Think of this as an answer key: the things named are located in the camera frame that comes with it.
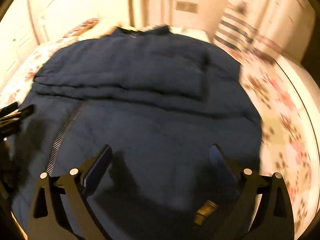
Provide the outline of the white wardrobe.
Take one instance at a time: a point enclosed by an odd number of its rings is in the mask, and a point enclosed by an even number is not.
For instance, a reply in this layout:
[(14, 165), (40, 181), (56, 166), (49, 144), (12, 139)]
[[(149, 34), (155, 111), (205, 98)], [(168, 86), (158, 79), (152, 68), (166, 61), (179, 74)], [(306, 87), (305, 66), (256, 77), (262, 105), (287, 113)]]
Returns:
[(29, 1), (14, 0), (1, 20), (1, 87), (38, 45)]

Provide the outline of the patterned round cushion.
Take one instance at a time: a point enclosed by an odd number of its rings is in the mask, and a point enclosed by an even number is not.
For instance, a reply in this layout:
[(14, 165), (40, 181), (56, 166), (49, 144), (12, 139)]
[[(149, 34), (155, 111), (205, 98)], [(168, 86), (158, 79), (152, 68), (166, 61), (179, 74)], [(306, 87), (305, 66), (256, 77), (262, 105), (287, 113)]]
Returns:
[(71, 29), (67, 33), (65, 33), (63, 38), (68, 38), (68, 37), (72, 37), (72, 36), (80, 36), (83, 33), (85, 33), (86, 31), (88, 31), (89, 29), (95, 27), (98, 23), (99, 23), (98, 18), (90, 18), (90, 19), (86, 20), (85, 22), (82, 22), (80, 25), (74, 27), (73, 29)]

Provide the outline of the white wooden headboard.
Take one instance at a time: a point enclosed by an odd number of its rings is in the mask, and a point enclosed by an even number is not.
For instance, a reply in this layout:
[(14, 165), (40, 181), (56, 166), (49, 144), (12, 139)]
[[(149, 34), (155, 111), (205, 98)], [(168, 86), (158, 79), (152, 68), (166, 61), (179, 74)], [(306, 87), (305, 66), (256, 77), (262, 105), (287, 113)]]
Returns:
[(63, 37), (86, 20), (127, 25), (129, 0), (30, 0), (31, 15), (41, 42)]

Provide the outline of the white window bench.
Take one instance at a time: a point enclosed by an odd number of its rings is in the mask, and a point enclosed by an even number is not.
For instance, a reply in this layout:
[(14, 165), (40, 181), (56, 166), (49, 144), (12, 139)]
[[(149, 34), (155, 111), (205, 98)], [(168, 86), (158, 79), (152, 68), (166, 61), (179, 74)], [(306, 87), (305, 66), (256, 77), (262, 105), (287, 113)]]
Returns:
[(319, 87), (314, 79), (300, 63), (288, 57), (280, 55), (277, 64), (297, 91), (311, 121), (319, 122)]

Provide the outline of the white nightstand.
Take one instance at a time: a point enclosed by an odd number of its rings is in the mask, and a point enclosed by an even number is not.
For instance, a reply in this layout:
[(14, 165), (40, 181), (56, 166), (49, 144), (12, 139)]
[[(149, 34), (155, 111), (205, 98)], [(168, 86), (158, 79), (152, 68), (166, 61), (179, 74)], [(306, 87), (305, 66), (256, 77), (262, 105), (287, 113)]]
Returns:
[(185, 27), (170, 27), (170, 31), (173, 34), (184, 35), (187, 37), (195, 38), (197, 40), (210, 43), (210, 40), (203, 30), (190, 29)]

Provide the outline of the sailboat print curtain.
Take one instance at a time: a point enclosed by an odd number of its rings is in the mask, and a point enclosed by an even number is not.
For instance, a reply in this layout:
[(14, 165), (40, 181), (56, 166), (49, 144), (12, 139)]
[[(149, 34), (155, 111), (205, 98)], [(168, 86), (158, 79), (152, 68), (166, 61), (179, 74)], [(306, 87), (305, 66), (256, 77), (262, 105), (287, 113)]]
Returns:
[(257, 44), (278, 0), (228, 0), (213, 42), (224, 50), (247, 52)]

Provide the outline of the wall socket plate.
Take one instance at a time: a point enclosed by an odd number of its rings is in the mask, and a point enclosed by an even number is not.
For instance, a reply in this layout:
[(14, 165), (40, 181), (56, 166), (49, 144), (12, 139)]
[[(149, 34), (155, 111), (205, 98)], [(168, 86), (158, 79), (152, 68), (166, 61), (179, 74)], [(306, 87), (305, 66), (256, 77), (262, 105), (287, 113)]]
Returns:
[(198, 4), (186, 1), (176, 1), (175, 10), (196, 14), (198, 12)]

